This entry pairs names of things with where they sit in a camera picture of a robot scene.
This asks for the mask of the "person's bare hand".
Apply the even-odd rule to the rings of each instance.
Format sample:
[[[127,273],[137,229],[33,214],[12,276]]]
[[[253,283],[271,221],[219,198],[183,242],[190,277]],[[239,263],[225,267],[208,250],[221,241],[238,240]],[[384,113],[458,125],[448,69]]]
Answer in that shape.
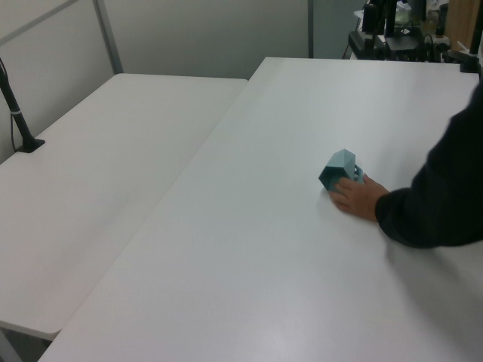
[[[370,222],[377,221],[376,206],[379,199],[389,194],[384,186],[367,174],[363,176],[362,183],[343,177],[334,187],[335,190],[329,191],[329,195],[337,209]]]

